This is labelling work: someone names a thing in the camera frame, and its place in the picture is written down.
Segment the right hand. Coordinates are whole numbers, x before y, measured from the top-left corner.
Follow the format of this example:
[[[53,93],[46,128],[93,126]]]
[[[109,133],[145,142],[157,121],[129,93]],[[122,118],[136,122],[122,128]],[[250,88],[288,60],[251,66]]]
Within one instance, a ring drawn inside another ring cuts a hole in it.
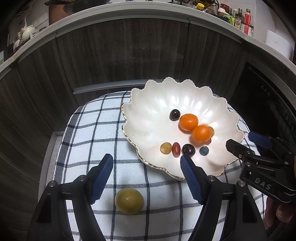
[[[266,230],[272,227],[275,219],[284,223],[289,223],[295,213],[295,205],[291,203],[280,204],[279,202],[267,197],[266,211],[263,218],[263,224]]]

